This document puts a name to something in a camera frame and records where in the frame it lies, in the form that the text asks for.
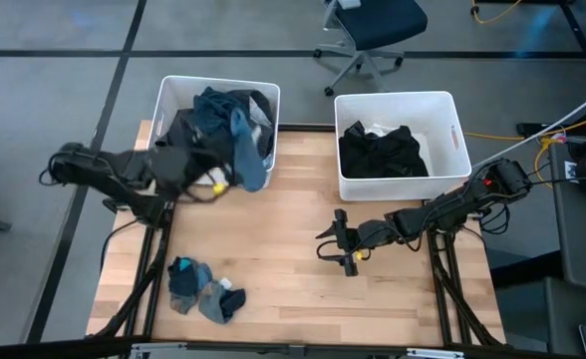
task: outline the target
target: wooden tabletop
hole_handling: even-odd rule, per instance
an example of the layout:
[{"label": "wooden tabletop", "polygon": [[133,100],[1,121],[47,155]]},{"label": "wooden tabletop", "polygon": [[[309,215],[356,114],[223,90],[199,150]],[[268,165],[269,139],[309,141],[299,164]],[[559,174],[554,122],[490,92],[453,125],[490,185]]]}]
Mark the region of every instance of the wooden tabletop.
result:
[{"label": "wooden tabletop", "polygon": [[[143,122],[137,148],[144,148]],[[358,345],[441,345],[428,244],[418,253],[389,245],[358,262],[360,275],[319,260],[314,239],[331,224],[333,210],[348,212],[350,226],[417,201],[344,202],[337,184],[333,134],[280,133],[270,186],[257,193],[231,190],[214,204],[176,207],[167,263],[189,256],[207,263],[216,279],[246,290],[246,304],[226,325],[197,307],[187,315],[169,308],[166,273],[153,339]],[[115,226],[132,220],[120,213]],[[475,223],[467,224],[478,230]],[[112,238],[87,332],[100,330],[132,290],[145,229],[134,225]],[[483,245],[460,232],[455,242],[464,297],[490,333],[504,335]],[[147,308],[142,300],[141,308]],[[448,300],[453,339],[456,314]],[[137,332],[145,310],[139,311]]]}]

